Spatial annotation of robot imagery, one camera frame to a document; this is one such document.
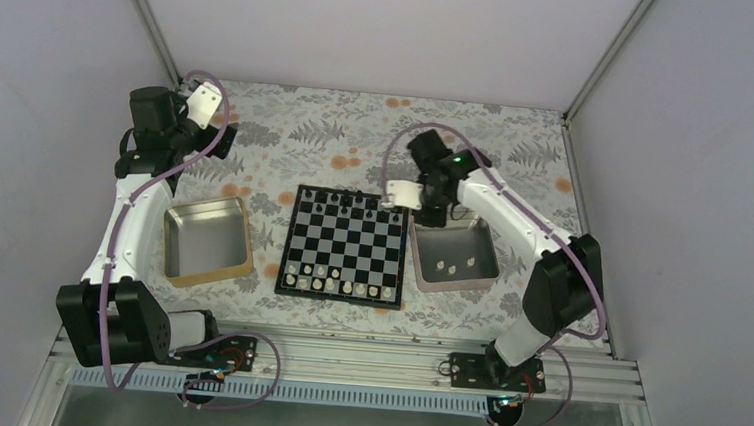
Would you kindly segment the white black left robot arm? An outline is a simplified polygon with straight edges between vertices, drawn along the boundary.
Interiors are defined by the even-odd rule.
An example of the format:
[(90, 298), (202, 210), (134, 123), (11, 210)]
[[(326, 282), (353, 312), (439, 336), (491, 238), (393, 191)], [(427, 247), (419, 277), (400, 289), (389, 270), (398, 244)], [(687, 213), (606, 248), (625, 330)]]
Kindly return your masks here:
[(133, 120), (119, 143), (116, 196), (105, 236), (80, 281), (63, 285), (57, 312), (83, 367), (165, 361), (181, 349), (197, 366), (212, 364), (221, 338), (207, 310), (168, 313), (145, 279), (153, 241), (175, 195), (186, 158), (225, 158), (237, 131), (211, 123), (225, 96), (212, 82), (190, 93), (151, 86), (130, 93)]

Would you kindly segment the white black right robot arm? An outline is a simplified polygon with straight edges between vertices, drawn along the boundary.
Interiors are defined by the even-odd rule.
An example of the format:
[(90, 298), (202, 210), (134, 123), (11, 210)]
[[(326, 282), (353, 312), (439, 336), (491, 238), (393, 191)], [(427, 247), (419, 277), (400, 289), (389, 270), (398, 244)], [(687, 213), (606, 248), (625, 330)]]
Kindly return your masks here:
[(407, 145), (419, 170), (417, 193), (409, 208), (415, 222), (444, 228), (448, 212), (462, 206), (478, 214), (513, 249), (533, 261), (521, 299), (523, 315), (489, 343), (483, 372), (496, 389), (520, 380), (525, 365), (591, 312), (598, 339), (606, 329), (603, 267), (598, 241), (590, 234), (574, 236), (536, 211), (500, 176), (479, 150), (452, 151), (440, 134), (423, 128)]

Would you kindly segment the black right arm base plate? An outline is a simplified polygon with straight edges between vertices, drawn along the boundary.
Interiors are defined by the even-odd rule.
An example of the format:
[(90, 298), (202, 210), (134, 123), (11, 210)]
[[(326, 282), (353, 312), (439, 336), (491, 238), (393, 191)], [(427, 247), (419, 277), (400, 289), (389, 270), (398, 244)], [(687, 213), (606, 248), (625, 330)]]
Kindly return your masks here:
[(543, 362), (532, 357), (516, 367), (480, 354), (456, 352), (448, 355), (448, 377), (454, 388), (533, 392), (546, 391)]

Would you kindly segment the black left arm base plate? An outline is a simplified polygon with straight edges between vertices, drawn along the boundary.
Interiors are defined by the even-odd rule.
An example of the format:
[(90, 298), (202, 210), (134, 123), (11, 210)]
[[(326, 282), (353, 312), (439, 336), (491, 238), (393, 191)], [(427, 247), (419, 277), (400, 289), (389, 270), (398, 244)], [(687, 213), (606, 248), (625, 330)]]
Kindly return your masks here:
[(158, 361), (158, 364), (227, 373), (250, 372), (257, 345), (257, 338), (234, 336), (210, 347), (168, 355), (165, 360)]

